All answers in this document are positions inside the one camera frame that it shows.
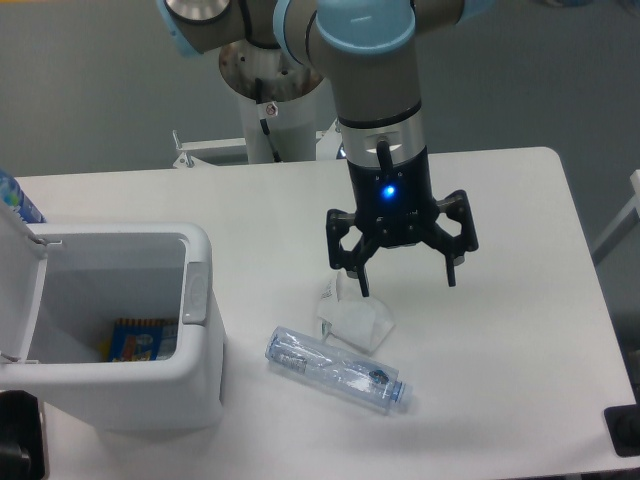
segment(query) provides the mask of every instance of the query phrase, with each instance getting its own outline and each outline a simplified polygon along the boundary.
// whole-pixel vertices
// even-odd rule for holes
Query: blue bottle
[[[265,357],[305,377],[310,383],[346,393],[377,407],[405,410],[411,387],[398,381],[398,371],[342,348],[284,327],[273,332]]]
[[[9,205],[9,208],[24,223],[46,222],[44,216],[24,194],[16,179],[3,170],[0,170],[0,200]]]

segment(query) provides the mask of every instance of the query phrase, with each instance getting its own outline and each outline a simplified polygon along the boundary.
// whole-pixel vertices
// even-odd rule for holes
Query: black object
[[[609,407],[604,411],[604,418],[618,456],[640,456],[640,406]]]
[[[38,399],[27,392],[0,393],[0,480],[44,478]]]
[[[331,268],[344,268],[357,276],[362,296],[369,296],[365,263],[378,248],[393,248],[424,242],[445,257],[449,286],[456,284],[454,267],[464,254],[478,249],[471,207],[464,190],[436,201],[431,193],[429,161],[425,148],[415,158],[393,165],[389,144],[382,140],[376,149],[380,168],[365,168],[348,162],[356,213],[327,212],[327,244]],[[441,213],[461,225],[452,236],[437,223]],[[351,227],[362,232],[351,251],[341,240]]]

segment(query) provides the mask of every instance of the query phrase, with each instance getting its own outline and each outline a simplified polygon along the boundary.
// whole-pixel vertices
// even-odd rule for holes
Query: trash bin
[[[219,419],[226,337],[202,229],[27,226],[2,204],[0,262],[0,389],[25,390],[108,430]],[[106,362],[100,344],[118,318],[177,320],[173,355]]]

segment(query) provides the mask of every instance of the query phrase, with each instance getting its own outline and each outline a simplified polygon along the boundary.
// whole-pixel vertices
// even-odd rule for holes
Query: open lid
[[[0,362],[26,360],[45,270],[45,246],[0,201]]]

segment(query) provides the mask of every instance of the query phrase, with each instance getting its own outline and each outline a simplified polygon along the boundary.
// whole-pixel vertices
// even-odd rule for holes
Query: white table
[[[213,243],[229,337],[222,422],[96,431],[46,408],[51,479],[491,479],[631,468],[603,418],[634,402],[555,153],[434,155],[434,194],[469,194],[480,249],[447,287],[426,246],[382,250],[372,294],[396,328],[374,358],[414,385],[381,416],[267,368],[282,324],[318,335],[333,274],[326,211],[353,211],[346,164],[217,167],[20,179],[52,222],[193,221]]]

